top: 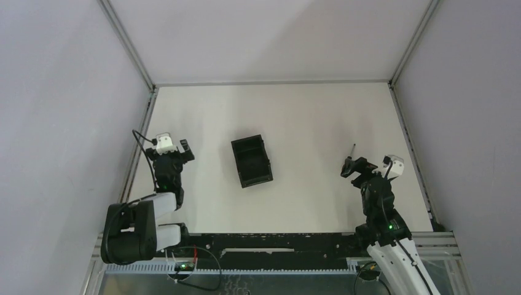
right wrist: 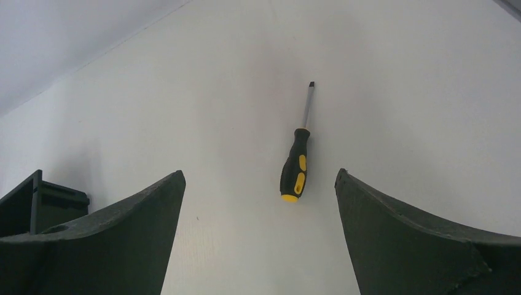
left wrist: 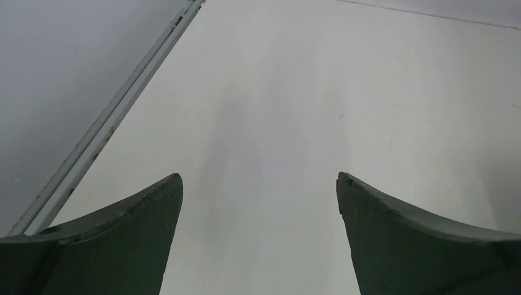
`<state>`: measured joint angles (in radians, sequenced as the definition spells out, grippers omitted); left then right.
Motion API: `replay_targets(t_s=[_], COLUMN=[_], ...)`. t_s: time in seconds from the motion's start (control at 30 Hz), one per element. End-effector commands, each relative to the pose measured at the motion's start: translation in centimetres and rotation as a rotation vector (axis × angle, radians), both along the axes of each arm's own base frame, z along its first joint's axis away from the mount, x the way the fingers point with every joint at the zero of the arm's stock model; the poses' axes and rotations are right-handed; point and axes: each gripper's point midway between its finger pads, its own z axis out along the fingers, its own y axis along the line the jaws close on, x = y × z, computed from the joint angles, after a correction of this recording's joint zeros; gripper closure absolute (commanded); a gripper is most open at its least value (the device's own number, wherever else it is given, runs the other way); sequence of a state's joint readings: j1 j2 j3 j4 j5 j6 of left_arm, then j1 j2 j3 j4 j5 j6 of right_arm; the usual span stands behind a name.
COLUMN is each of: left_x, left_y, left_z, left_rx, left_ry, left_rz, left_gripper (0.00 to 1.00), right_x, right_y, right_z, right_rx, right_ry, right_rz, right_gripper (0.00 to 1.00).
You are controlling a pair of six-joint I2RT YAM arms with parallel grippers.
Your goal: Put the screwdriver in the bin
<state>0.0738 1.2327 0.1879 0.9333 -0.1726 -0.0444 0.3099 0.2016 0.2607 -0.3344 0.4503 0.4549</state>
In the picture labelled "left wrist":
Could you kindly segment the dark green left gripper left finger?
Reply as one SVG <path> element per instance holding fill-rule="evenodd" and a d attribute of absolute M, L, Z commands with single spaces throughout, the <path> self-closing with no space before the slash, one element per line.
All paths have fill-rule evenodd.
<path fill-rule="evenodd" d="M 158 294 L 183 200 L 179 174 L 33 235 L 1 239 L 2 294 Z"/>

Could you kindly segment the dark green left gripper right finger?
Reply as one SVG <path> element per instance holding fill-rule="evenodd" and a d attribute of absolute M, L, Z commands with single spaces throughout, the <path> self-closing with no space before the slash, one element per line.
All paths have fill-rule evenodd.
<path fill-rule="evenodd" d="M 361 294 L 520 293 L 520 235 L 439 216 L 345 172 L 336 193 Z"/>

